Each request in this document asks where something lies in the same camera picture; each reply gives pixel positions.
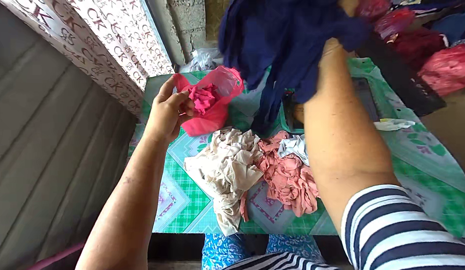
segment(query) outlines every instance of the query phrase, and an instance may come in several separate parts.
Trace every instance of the hand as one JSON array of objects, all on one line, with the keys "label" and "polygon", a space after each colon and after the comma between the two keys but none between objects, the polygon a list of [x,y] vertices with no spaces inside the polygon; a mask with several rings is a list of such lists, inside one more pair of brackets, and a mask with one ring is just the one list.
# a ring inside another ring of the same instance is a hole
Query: hand
[{"label": "hand", "polygon": [[339,6],[344,9],[344,11],[350,17],[354,16],[356,12],[356,8],[359,5],[359,0],[339,0]]},{"label": "hand", "polygon": [[181,124],[192,119],[194,102],[187,90],[172,94],[174,76],[171,76],[159,90],[152,102],[151,113],[144,135],[158,143],[171,143],[179,135]]}]

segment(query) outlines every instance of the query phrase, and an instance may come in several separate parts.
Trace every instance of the beige cloth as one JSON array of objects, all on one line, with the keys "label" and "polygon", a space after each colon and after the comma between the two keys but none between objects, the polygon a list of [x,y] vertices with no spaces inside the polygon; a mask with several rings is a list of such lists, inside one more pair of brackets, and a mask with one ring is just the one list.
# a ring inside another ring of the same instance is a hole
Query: beige cloth
[{"label": "beige cloth", "polygon": [[254,165],[262,156],[258,142],[251,130],[244,134],[238,129],[217,130],[206,148],[184,159],[187,173],[214,199],[217,223],[225,236],[238,232],[241,196],[263,175]]}]

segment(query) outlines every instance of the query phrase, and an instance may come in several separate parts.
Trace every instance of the striped shirt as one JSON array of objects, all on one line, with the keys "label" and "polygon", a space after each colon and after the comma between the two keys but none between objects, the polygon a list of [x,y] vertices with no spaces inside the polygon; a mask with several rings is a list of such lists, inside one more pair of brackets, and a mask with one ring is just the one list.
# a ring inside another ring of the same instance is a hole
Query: striped shirt
[{"label": "striped shirt", "polygon": [[[465,244],[429,218],[402,187],[382,184],[356,193],[344,210],[340,236],[355,269],[465,268]],[[337,268],[284,252],[248,258],[226,269]]]}]

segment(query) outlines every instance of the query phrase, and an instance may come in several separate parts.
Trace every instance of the blue floral fabric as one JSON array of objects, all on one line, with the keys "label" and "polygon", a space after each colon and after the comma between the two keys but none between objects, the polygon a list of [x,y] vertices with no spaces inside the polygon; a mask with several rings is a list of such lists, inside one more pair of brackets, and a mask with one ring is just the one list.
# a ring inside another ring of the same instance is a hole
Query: blue floral fabric
[{"label": "blue floral fabric", "polygon": [[[312,236],[269,235],[266,254],[290,252],[316,263],[325,263]],[[202,269],[221,270],[250,257],[245,238],[242,234],[224,236],[223,234],[205,234],[202,250]]]},{"label": "blue floral fabric", "polygon": [[266,254],[290,252],[317,264],[325,263],[312,236],[269,235],[269,243],[267,243],[265,252]]}]

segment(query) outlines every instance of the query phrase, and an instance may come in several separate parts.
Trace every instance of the table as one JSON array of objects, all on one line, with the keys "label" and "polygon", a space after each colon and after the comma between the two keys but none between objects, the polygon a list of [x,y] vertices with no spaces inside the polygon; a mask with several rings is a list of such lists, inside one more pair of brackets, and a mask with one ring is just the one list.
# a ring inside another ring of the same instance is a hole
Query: table
[{"label": "table", "polygon": [[[465,175],[448,150],[422,124],[412,110],[405,107],[385,82],[378,67],[369,58],[348,60],[353,77],[368,80],[374,102],[382,118],[415,121],[416,125],[399,131],[380,132],[392,152],[394,172],[411,198],[424,211],[442,222],[453,235],[465,236]],[[207,71],[184,74],[191,84],[197,83]],[[147,121],[150,104],[160,86],[170,75],[148,78],[145,88],[141,122]],[[226,125],[246,131],[259,107],[264,84],[258,89],[246,89],[229,105]],[[144,131],[138,124],[130,143],[131,156]],[[279,120],[265,134],[281,130]],[[164,174],[159,192],[156,222],[153,232],[159,233],[221,233],[212,207],[212,200],[183,169],[185,157],[195,156],[211,141],[212,134],[189,137],[181,130],[169,145]],[[267,184],[259,182],[248,192],[247,208],[250,220],[241,221],[240,232],[245,234],[281,233],[336,235],[332,221],[321,200],[318,210],[300,218],[284,210],[277,200],[266,197]]]}]

